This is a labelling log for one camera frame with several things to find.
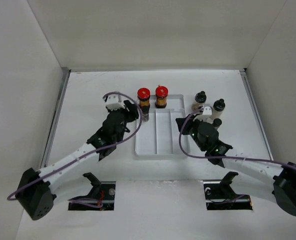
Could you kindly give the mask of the red-capped amber sauce jar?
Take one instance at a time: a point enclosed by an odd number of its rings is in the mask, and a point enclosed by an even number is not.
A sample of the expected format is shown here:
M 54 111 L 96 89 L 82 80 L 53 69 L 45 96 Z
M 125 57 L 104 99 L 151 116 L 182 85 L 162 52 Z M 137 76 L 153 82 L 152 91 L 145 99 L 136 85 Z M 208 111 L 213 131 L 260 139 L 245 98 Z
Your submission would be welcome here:
M 139 101 L 140 108 L 150 107 L 150 97 L 151 97 L 151 93 L 149 89 L 145 87 L 138 89 L 137 98 Z

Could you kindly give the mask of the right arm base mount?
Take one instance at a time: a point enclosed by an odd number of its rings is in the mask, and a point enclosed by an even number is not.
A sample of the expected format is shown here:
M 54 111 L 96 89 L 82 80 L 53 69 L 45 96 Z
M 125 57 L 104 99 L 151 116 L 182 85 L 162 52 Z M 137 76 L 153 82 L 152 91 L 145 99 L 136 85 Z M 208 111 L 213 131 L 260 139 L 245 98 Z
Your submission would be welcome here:
M 208 211 L 252 210 L 250 196 L 236 194 L 230 186 L 236 176 L 238 173 L 230 171 L 221 180 L 203 182 Z

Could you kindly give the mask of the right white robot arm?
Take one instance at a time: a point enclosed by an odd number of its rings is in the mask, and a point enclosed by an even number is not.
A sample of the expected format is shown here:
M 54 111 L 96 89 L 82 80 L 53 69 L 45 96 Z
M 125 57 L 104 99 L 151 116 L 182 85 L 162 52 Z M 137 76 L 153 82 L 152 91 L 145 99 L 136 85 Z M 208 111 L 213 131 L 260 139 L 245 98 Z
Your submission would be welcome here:
M 233 147 L 219 139 L 219 132 L 210 123 L 200 121 L 195 114 L 175 120 L 179 135 L 191 136 L 204 159 L 229 170 L 220 181 L 221 194 L 232 201 L 239 195 L 250 195 L 277 204 L 296 217 L 296 164 L 288 162 L 227 156 Z

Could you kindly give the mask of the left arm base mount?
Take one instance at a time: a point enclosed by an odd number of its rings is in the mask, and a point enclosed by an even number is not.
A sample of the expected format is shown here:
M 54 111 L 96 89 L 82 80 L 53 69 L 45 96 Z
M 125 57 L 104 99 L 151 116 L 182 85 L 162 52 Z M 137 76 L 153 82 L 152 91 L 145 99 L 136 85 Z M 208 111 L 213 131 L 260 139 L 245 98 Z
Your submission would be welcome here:
M 115 181 L 99 181 L 92 173 L 85 173 L 92 188 L 86 195 L 73 198 L 68 204 L 69 211 L 113 211 L 116 196 Z

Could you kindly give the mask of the small black-capped spice jar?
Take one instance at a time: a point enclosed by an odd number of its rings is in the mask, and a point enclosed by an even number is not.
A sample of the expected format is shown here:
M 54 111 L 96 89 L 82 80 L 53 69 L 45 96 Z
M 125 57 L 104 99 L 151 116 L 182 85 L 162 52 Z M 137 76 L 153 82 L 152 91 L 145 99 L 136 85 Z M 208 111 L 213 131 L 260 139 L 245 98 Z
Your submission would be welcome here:
M 141 108 L 141 110 L 142 110 L 142 121 L 143 122 L 149 121 L 150 107 L 145 105 Z

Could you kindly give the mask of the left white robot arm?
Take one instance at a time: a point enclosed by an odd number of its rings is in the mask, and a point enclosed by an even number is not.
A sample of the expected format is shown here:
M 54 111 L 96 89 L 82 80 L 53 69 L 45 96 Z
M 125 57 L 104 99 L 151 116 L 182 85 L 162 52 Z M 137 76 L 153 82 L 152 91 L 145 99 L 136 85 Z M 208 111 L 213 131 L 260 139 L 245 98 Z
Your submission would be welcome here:
M 64 201 L 101 208 L 103 202 L 97 197 L 102 184 L 91 169 L 127 141 L 127 125 L 142 117 L 138 104 L 129 100 L 107 104 L 106 109 L 101 127 L 81 147 L 52 165 L 25 170 L 8 200 L 18 201 L 34 221 Z

